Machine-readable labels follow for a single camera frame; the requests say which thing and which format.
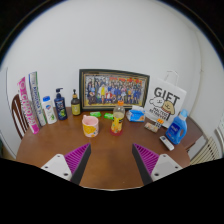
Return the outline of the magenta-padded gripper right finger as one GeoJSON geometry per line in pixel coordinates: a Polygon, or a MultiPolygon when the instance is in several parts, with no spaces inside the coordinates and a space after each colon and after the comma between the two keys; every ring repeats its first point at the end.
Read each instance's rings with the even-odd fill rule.
{"type": "Polygon", "coordinates": [[[136,143],[132,145],[132,154],[135,158],[144,185],[182,169],[182,167],[169,155],[158,155],[136,143]]]}

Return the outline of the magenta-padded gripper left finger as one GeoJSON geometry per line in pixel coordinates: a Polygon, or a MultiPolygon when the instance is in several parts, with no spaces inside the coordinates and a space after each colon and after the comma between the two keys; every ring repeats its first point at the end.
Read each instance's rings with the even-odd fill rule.
{"type": "Polygon", "coordinates": [[[87,143],[66,155],[56,154],[42,169],[79,185],[90,154],[91,145],[87,143]]]}

